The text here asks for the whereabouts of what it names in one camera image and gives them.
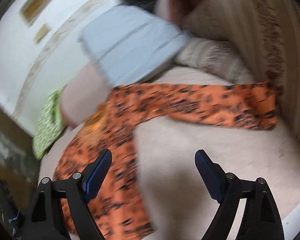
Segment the orange black floral garment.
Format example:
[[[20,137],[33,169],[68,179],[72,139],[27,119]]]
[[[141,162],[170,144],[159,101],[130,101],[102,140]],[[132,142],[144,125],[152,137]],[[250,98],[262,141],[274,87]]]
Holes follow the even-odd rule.
[[[137,186],[134,129],[159,116],[196,124],[270,130],[277,124],[275,91],[267,82],[243,85],[135,83],[115,87],[64,150],[54,180],[81,172],[105,148],[111,168],[89,209],[106,239],[151,234]]]

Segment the green white patterned pillow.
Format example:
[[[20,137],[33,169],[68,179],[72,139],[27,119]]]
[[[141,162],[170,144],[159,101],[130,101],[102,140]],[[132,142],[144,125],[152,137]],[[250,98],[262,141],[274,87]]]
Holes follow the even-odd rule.
[[[33,153],[38,160],[43,158],[65,129],[60,107],[61,93],[62,90],[56,90],[50,94],[39,113],[32,142]]]

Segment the light blue folded blanket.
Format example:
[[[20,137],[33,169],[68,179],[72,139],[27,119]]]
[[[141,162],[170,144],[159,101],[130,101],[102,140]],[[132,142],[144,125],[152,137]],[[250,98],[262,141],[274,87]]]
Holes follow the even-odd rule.
[[[175,24],[127,5],[102,13],[80,36],[86,53],[113,87],[151,79],[167,68],[189,39]]]

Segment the pink bolster pillow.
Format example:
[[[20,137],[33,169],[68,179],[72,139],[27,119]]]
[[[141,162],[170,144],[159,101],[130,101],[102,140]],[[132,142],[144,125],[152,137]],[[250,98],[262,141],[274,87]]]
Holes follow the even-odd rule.
[[[88,62],[63,88],[60,97],[62,120],[76,128],[93,115],[111,92],[111,85],[94,62]]]

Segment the beige brown fringed pillow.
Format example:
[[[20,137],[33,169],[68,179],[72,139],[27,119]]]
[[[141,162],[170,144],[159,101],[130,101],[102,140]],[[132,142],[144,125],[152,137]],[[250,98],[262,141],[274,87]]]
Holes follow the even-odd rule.
[[[257,81],[277,90],[279,111],[300,139],[300,8],[294,0],[202,0],[182,27],[228,40]]]

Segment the dark wooden cabinet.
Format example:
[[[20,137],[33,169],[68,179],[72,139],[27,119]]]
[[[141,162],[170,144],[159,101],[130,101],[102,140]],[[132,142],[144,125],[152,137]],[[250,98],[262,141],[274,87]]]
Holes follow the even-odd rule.
[[[40,161],[32,153],[32,137],[0,108],[0,181],[25,215],[37,188]],[[0,206],[0,221],[8,224]]]

